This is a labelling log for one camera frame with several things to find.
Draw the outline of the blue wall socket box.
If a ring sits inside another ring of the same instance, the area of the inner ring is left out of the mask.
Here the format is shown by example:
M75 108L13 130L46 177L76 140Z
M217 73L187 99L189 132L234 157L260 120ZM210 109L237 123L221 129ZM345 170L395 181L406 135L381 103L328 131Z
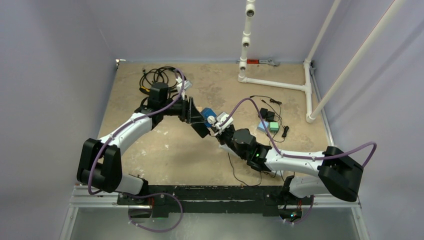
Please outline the blue wall socket box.
M210 128L216 122L216 113L209 107L205 107L200 112L205 118L205 125Z

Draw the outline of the blue plug adapter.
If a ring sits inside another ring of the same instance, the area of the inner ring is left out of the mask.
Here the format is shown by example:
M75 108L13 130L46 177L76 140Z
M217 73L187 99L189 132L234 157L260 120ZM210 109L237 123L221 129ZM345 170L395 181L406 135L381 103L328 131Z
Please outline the blue plug adapter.
M264 121L264 122L259 122L258 126L257 126L257 130L261 131L263 133L265 133L269 128L269 122Z

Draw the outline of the green plug adapter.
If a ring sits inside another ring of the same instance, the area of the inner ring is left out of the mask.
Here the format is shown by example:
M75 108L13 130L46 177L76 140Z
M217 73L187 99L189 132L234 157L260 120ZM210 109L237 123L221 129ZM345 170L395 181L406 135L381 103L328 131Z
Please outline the green plug adapter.
M271 133L277 133L280 129L280 124L276 121L272 121L269 123L268 129Z

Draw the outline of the white colourful power strip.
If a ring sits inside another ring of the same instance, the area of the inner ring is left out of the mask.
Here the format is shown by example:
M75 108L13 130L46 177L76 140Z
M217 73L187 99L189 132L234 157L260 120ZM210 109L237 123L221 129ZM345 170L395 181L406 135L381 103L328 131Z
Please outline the white colourful power strip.
M234 156L238 156L230 147L228 147L226 144L220 145L219 146L220 149L226 151L227 153L234 155Z

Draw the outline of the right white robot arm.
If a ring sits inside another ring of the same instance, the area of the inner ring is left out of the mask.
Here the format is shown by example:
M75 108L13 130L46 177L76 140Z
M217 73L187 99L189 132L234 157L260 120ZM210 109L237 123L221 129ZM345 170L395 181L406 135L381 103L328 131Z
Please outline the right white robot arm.
M214 137L253 170L305 174L304 178L297 176L289 180L281 189L280 196L288 204L320 194L331 194L345 202L355 202L358 198L364 168L335 146L316 152L284 151L257 142L247 128L230 127L215 132Z

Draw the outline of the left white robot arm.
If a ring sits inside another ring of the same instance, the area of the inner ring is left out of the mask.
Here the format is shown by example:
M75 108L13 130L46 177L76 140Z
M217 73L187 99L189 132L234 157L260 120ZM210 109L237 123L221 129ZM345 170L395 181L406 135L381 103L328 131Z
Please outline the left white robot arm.
M176 99L168 96L170 87L166 83L154 83L147 99L142 101L125 123L100 139L89 138L84 142L76 173L80 183L107 193L127 193L138 205L148 201L148 181L123 173L122 155L125 151L141 136L152 131L164 116L177 116L201 138L210 134L205 118L196 108L193 98L185 95L191 82L180 77L177 81L179 93Z

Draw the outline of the yellow handled screwdriver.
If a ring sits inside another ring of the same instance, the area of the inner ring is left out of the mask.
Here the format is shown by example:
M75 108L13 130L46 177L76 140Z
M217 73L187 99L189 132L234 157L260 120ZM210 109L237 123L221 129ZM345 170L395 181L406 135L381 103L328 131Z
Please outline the yellow handled screwdriver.
M141 87L139 88L139 90L140 90L143 94L146 94L146 95L149 95L149 94L150 94L150 89L149 89L149 88L146 88L146 87L141 86Z

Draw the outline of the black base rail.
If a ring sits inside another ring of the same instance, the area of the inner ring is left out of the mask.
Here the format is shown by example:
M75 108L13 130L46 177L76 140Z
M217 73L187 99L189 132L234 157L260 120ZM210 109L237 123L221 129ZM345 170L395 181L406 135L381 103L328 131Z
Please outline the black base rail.
M286 215L289 209L307 206L309 197L297 198L283 186L150 185L147 199L119 194L117 204L131 208L147 207L154 218L170 213Z

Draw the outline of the red handled adjustable wrench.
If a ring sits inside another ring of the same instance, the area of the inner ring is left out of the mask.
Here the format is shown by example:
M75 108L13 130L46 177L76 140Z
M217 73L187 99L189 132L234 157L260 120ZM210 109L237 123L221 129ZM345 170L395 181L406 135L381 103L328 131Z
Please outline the red handled adjustable wrench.
M265 64L265 65L270 65L273 67L278 67L280 65L280 63L278 61L274 61L272 58L269 59L247 59L246 60L247 64Z

